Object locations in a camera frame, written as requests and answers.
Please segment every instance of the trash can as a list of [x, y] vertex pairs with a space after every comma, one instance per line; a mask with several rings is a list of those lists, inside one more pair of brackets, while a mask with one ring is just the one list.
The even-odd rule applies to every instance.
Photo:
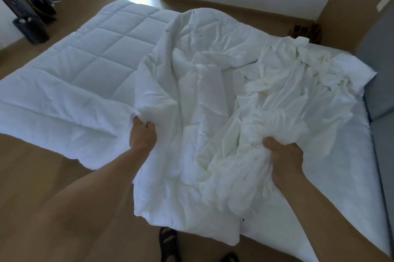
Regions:
[[33, 45], [45, 43], [49, 40], [49, 35], [43, 24], [33, 20], [31, 17], [17, 18], [12, 23]]

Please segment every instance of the bed frame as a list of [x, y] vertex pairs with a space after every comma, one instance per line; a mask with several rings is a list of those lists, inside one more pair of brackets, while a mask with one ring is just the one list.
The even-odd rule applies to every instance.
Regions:
[[365, 88], [393, 257], [394, 231], [394, 4], [359, 45], [356, 56], [377, 76]]

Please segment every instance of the brown baseboard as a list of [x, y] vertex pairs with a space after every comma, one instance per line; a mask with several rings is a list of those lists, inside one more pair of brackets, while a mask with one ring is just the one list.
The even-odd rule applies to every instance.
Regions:
[[252, 14], [252, 15], [265, 15], [265, 16], [270, 16], [276, 19], [285, 19], [289, 20], [292, 19], [294, 20], [294, 24], [301, 24], [301, 25], [310, 25], [314, 21], [308, 20], [308, 19], [303, 19], [303, 18], [298, 18], [298, 17], [293, 17], [293, 16], [288, 16], [288, 15], [283, 15], [283, 14], [277, 14], [277, 13], [271, 13], [271, 12], [266, 12], [266, 11], [260, 11], [256, 9], [250, 9], [250, 8], [243, 8], [243, 7], [238, 7], [234, 5], [227, 5], [227, 4], [221, 4], [221, 3], [215, 3], [212, 1], [202, 1], [202, 0], [169, 0], [169, 1], [175, 1], [175, 2], [182, 2], [182, 3], [193, 3], [193, 6], [196, 8], [212, 8], [216, 9], [219, 11], [223, 12], [243, 12], [245, 14]]

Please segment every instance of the person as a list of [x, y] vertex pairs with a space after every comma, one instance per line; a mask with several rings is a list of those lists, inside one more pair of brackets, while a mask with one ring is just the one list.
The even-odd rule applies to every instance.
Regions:
[[[130, 150], [43, 204], [5, 243], [0, 260], [83, 260], [122, 205], [156, 140], [153, 123], [144, 124], [134, 117]], [[392, 261], [306, 178], [302, 171], [303, 152], [298, 145], [282, 145], [272, 137], [262, 143], [271, 150], [272, 180], [293, 209], [319, 262]], [[179, 262], [176, 231], [162, 228], [159, 239], [162, 262]], [[229, 253], [222, 261], [237, 262], [238, 258]]]

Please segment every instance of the person's left arm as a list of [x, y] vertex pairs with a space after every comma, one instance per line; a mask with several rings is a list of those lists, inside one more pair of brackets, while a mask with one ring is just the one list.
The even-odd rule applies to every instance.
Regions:
[[5, 244], [0, 260], [83, 260], [123, 202], [156, 138], [155, 126], [135, 117], [131, 149], [48, 200]]

